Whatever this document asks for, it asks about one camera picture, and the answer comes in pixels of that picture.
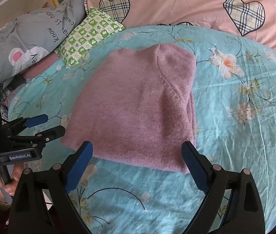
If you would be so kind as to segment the green white checkered pillow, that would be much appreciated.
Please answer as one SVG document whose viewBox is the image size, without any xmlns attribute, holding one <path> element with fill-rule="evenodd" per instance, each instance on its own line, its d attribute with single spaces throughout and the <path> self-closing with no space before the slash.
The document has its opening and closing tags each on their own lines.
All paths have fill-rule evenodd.
<svg viewBox="0 0 276 234">
<path fill-rule="evenodd" d="M 105 12 L 91 7 L 89 15 L 54 50 L 71 68 L 81 62 L 87 53 L 100 41 L 121 32 L 125 27 Z"/>
</svg>

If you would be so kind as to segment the mauve knit sweater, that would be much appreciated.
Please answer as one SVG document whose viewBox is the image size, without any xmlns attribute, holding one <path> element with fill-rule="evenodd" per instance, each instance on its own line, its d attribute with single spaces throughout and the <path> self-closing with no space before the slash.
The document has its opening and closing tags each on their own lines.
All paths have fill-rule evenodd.
<svg viewBox="0 0 276 234">
<path fill-rule="evenodd" d="M 77 97 L 61 142 L 93 144 L 104 160 L 187 173 L 181 145 L 194 142 L 195 55 L 172 43 L 109 54 Z"/>
</svg>

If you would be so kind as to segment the grey mouse print pillow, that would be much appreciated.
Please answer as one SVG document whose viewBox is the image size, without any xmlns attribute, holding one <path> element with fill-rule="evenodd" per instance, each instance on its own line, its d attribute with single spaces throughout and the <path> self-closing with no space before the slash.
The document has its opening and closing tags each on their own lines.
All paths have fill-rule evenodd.
<svg viewBox="0 0 276 234">
<path fill-rule="evenodd" d="M 53 52 L 86 14 L 83 0 L 23 14 L 0 29 L 0 82 Z"/>
</svg>

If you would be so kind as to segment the teal floral bed sheet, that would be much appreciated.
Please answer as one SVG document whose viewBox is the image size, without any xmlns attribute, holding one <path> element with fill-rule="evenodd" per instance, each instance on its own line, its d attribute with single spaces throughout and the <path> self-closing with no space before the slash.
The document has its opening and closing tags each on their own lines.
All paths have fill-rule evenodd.
<svg viewBox="0 0 276 234">
<path fill-rule="evenodd" d="M 173 43 L 197 57 L 193 93 L 197 150 L 225 170 L 248 168 L 266 231 L 276 226 L 276 51 L 229 33 L 191 26 L 128 28 L 71 69 L 58 60 L 9 104 L 8 118 L 46 114 L 33 135 L 66 126 L 75 99 L 111 51 Z M 93 233 L 182 233 L 204 195 L 192 176 L 93 159 L 95 172 L 71 199 Z"/>
</svg>

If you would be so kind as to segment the pink quilt with plaid hearts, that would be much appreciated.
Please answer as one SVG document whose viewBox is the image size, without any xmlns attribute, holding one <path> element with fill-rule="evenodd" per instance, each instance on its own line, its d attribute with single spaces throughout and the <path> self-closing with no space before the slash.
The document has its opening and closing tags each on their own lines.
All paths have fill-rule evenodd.
<svg viewBox="0 0 276 234">
<path fill-rule="evenodd" d="M 276 0 L 86 0 L 127 28 L 180 25 L 247 37 L 276 50 Z"/>
</svg>

